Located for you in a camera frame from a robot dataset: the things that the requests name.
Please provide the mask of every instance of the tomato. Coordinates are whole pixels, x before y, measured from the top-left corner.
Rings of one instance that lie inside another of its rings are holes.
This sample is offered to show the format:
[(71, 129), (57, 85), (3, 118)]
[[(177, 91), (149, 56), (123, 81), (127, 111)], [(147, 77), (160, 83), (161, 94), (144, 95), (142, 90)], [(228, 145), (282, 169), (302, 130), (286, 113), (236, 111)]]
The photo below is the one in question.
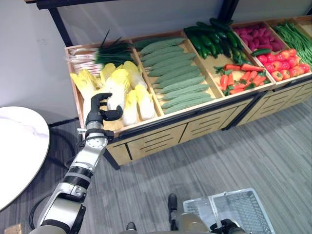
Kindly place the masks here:
[(275, 59), (276, 61), (280, 61), (280, 62), (285, 61), (285, 57), (281, 53), (275, 55)]
[(291, 77), (296, 77), (298, 74), (297, 70), (292, 68), (289, 70), (289, 74), (291, 75)]
[(289, 68), (290, 68), (290, 66), (286, 61), (282, 62), (282, 69), (283, 70), (288, 70)]
[(274, 62), (276, 59), (275, 59), (275, 55), (273, 54), (268, 54), (267, 55), (267, 60), (268, 62)]
[(282, 50), (280, 54), (285, 58), (285, 60), (289, 59), (289, 57), (291, 56), (288, 50)]
[(295, 66), (295, 67), (293, 67), (293, 68), (297, 70), (298, 75), (304, 74), (304, 69), (303, 69), (302, 67), (300, 67), (300, 66)]
[(275, 72), (272, 72), (272, 77), (277, 81), (282, 81), (283, 80), (283, 75), (278, 72), (278, 71), (275, 71)]
[(289, 52), (290, 56), (295, 56), (295, 55), (297, 55), (296, 49), (293, 49), (293, 48), (292, 48), (292, 49), (289, 49), (288, 52)]
[(307, 72), (310, 71), (310, 66), (308, 64), (306, 64), (306, 63), (302, 63), (299, 66), (303, 68), (304, 73), (307, 73)]
[(264, 64), (264, 67), (268, 70), (269, 73), (272, 73), (274, 71), (274, 67), (270, 63)]
[(290, 68), (293, 68), (296, 66), (296, 59), (294, 57), (290, 57), (288, 60), (287, 60), (287, 63), (289, 64)]
[(291, 77), (287, 70), (281, 70), (280, 73), (283, 75), (283, 79), (289, 79)]
[(298, 55), (295, 55), (294, 58), (296, 59), (296, 66), (300, 63), (300, 57)]
[(280, 71), (282, 70), (282, 62), (280, 61), (275, 61), (272, 63), (273, 67), (274, 67), (274, 71)]
[(268, 62), (268, 59), (265, 55), (259, 55), (257, 58), (259, 59), (260, 62), (262, 62), (262, 64), (265, 64)]

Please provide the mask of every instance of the robotic hand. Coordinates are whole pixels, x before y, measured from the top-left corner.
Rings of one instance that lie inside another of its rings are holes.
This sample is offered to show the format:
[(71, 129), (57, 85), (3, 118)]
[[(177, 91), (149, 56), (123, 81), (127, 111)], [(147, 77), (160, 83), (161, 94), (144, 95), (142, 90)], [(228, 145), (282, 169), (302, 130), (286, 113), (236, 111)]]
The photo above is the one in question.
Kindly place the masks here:
[(113, 121), (122, 116), (122, 108), (103, 111), (101, 102), (112, 94), (97, 94), (91, 98), (91, 111), (86, 120), (85, 143), (77, 154), (62, 183), (55, 188), (30, 234), (77, 234), (86, 208), (83, 206), (95, 168), (114, 132), (103, 130), (103, 120)]

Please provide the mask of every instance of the wooden crate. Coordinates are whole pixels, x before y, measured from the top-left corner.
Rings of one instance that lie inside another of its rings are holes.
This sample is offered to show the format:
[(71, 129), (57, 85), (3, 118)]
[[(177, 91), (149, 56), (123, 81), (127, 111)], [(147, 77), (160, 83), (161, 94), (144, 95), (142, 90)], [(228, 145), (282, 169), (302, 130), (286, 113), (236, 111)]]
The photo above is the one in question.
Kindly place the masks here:
[(299, 85), (274, 92), (269, 91), (242, 118), (238, 125), (271, 115), (277, 111), (305, 101), (312, 95), (312, 82), (306, 81)]
[[(290, 47), (282, 40), (282, 38), (271, 28), (271, 26), (273, 25), (277, 25), (278, 23), (280, 22), (283, 22), (285, 21), (285, 19), (273, 19), (273, 20), (266, 20), (266, 21), (254, 21), (254, 22), (245, 22), (245, 23), (239, 23), (239, 24), (233, 24), (231, 27), (232, 28), (236, 28), (236, 27), (246, 27), (246, 26), (252, 26), (252, 25), (257, 25), (257, 24), (260, 24), (261, 26), (264, 26), (266, 27), (268, 30), (271, 31), (272, 35), (277, 38), (278, 40), (280, 40), (283, 44), (284, 44), (284, 47), (280, 50), (284, 50), (284, 49), (290, 49)], [(248, 54), (251, 54), (251, 50), (249, 49), (249, 47), (244, 43), (244, 41), (239, 37), (243, 47), (246, 49), (247, 53)], [(259, 60), (257, 57), (253, 57), (253, 59), (255, 60), (256, 64), (258, 66), (264, 66)], [(274, 78), (272, 77), (272, 75), (267, 71), (267, 76), (270, 77), (271, 80), (273, 80), (274, 82), (274, 86), (272, 86), (271, 88), (272, 89), (276, 89), (276, 88), (279, 88), (279, 87), (283, 87), (285, 86), (286, 84), (294, 81), (294, 80), (299, 80), (299, 79), (303, 79), (303, 78), (306, 78), (307, 76), (310, 76), (312, 75), (312, 72), (308, 72), (308, 73), (305, 73), (305, 74), (302, 74), (300, 76), (297, 76), (297, 77), (293, 77), (293, 78), (290, 78), (290, 79), (286, 79), (286, 80), (282, 80), (282, 81), (275, 81)]]

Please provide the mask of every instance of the green vegetable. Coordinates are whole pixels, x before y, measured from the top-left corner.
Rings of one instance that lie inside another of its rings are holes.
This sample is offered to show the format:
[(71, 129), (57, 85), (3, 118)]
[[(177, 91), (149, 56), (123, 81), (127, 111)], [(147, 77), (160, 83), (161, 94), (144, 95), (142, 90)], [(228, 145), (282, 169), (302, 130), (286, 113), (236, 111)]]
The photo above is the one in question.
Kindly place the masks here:
[(184, 89), (179, 89), (176, 91), (169, 92), (162, 99), (163, 100), (172, 100), (172, 99), (177, 98), (179, 96), (182, 96), (184, 94), (197, 93), (197, 92), (205, 91), (208, 88), (209, 88), (208, 84), (196, 84), (196, 85), (192, 85), (190, 87), (186, 87)]
[(190, 41), (193, 44), (193, 46), (196, 48), (196, 50), (201, 49), (201, 43), (200, 43), (200, 40), (198, 39), (198, 37), (190, 36)]
[(176, 39), (169, 39), (169, 40), (163, 40), (163, 41), (154, 42), (152, 44), (149, 44), (148, 46), (145, 46), (141, 50), (141, 53), (143, 55), (146, 55), (146, 54), (149, 54), (151, 52), (154, 52), (156, 50), (160, 50), (160, 49), (168, 47), (168, 46), (179, 45), (184, 40), (185, 40), (184, 38), (176, 38)]
[(155, 70), (155, 69), (167, 66), (167, 65), (172, 64), (172, 63), (181, 62), (182, 60), (192, 60), (193, 58), (195, 58), (195, 56), (196, 56), (195, 53), (185, 53), (185, 54), (177, 56), (175, 58), (170, 58), (170, 59), (164, 60), (162, 62), (158, 62), (152, 67), (152, 69)]
[(202, 43), (206, 46), (211, 46), (211, 40), (209, 39), (209, 37), (207, 37), (206, 35), (201, 35), (200, 36), (200, 40), (202, 41)]
[(191, 26), (191, 27), (187, 27), (184, 28), (185, 32), (207, 32), (207, 33), (213, 33), (215, 31), (215, 29), (213, 27), (207, 27), (207, 26)]
[(173, 63), (173, 64), (168, 64), (167, 66), (152, 70), (148, 76), (149, 77), (159, 77), (162, 76), (164, 74), (167, 74), (168, 72), (176, 69), (176, 68), (180, 68), (180, 67), (184, 67), (184, 66), (188, 66), (191, 65), (192, 60), (182, 60), (180, 62), (177, 63)]
[(152, 44), (157, 41), (162, 41), (162, 40), (168, 40), (168, 39), (175, 39), (175, 38), (180, 38), (180, 37), (160, 37), (160, 38), (147, 38), (143, 40), (139, 40), (133, 43), (133, 46), (135, 48), (144, 48), (145, 46), (148, 46), (149, 44)]
[(189, 87), (191, 85), (199, 84), (199, 83), (203, 82), (204, 80), (205, 80), (204, 77), (196, 77), (196, 78), (192, 78), (192, 79), (187, 79), (185, 81), (181, 81), (181, 82), (166, 86), (165, 88), (163, 88), (161, 90), (161, 93), (166, 94), (166, 93), (169, 93), (169, 92), (174, 91), (174, 90), (183, 89), (183, 88)]
[(192, 100), (196, 100), (199, 98), (206, 98), (206, 97), (210, 97), (210, 94), (207, 94), (204, 92), (189, 93), (189, 94), (185, 94), (185, 95), (176, 97), (176, 98), (164, 103), (161, 107), (162, 108), (170, 108), (170, 107), (173, 107), (173, 106), (178, 105), (180, 103), (185, 103), (187, 101), (192, 101)]
[(192, 71), (192, 72), (188, 72), (188, 73), (185, 73), (181, 76), (178, 76), (178, 77), (173, 77), (171, 79), (168, 79), (168, 80), (164, 80), (162, 81), (161, 83), (159, 83), (155, 88), (157, 89), (163, 89), (169, 85), (172, 85), (172, 84), (175, 84), (175, 83), (178, 83), (178, 82), (181, 82), (181, 81), (185, 81), (187, 79), (192, 79), (192, 78), (195, 78), (195, 77), (198, 77), (199, 76), (199, 71)]
[(196, 105), (205, 103), (207, 101), (211, 101), (211, 100), (213, 100), (213, 98), (211, 98), (211, 97), (202, 97), (202, 98), (199, 98), (199, 99), (196, 99), (196, 100), (186, 101), (186, 102), (180, 103), (178, 105), (175, 105), (173, 107), (170, 107), (170, 108), (166, 109), (164, 111), (164, 113), (165, 114), (170, 114), (170, 113), (173, 113), (173, 112), (176, 112), (176, 111), (180, 111), (180, 110), (189, 108), (191, 106), (196, 106)]
[(158, 77), (157, 80), (155, 81), (155, 83), (159, 84), (165, 80), (169, 80), (171, 78), (178, 77), (178, 76), (183, 75), (187, 72), (193, 72), (193, 71), (198, 71), (198, 68), (195, 66), (180, 67), (180, 68), (177, 68), (177, 69), (174, 69), (174, 70), (168, 72), (167, 74), (164, 74), (164, 75)]
[(218, 43), (218, 44), (215, 44), (214, 46), (215, 46), (216, 51), (217, 51), (217, 53), (218, 53), (219, 55), (223, 54), (223, 49), (222, 49), (222, 47), (221, 47), (221, 45), (220, 45), (219, 43)]
[(258, 56), (258, 55), (264, 55), (264, 54), (268, 54), (270, 53), (271, 50), (268, 49), (268, 48), (263, 48), (263, 49), (258, 49), (258, 50), (255, 50), (251, 53), (252, 56)]
[(226, 57), (230, 58), (231, 57), (231, 53), (230, 53), (230, 50), (229, 50), (229, 47), (227, 46), (227, 44), (225, 43), (224, 40), (222, 40), (220, 42), (220, 45), (222, 47), (222, 50), (223, 50), (223, 53)]
[(302, 34), (293, 23), (282, 23), (273, 29), (291, 47), (297, 50), (297, 54), (304, 62), (312, 67), (312, 43), (311, 39)]
[(152, 52), (148, 55), (145, 55), (141, 58), (142, 61), (151, 59), (153, 57), (159, 56), (159, 55), (164, 55), (170, 52), (178, 52), (178, 51), (183, 51), (183, 48), (180, 46), (169, 46), (169, 47), (165, 47), (163, 49), (160, 50), (156, 50), (155, 52)]
[(230, 42), (230, 44), (233, 46), (233, 47), (237, 47), (237, 42), (235, 40), (235, 37), (234, 37), (234, 34), (233, 32), (227, 32), (226, 35), (228, 36), (228, 40)]
[(164, 61), (166, 59), (171, 59), (171, 58), (175, 58), (177, 56), (183, 55), (183, 51), (177, 51), (177, 52), (170, 52), (170, 53), (166, 53), (163, 55), (158, 55), (156, 57), (150, 58), (146, 61), (143, 62), (143, 66), (144, 67), (150, 67), (153, 66), (154, 64)]
[(215, 43), (218, 44), (220, 42), (220, 38), (216, 33), (209, 33), (208, 37)]
[(229, 32), (231, 30), (227, 25), (225, 25), (223, 22), (219, 21), (218, 19), (210, 18), (209, 21), (212, 26), (219, 28), (225, 32)]

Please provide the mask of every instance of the white wall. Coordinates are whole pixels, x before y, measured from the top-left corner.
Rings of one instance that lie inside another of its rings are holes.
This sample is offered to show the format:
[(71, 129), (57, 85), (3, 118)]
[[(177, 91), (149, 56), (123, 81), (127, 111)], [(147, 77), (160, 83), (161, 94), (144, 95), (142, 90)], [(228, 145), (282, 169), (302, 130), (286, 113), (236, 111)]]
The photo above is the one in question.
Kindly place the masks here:
[(50, 13), (1, 0), (0, 16), (0, 107), (28, 107), (48, 123), (77, 117), (64, 43)]

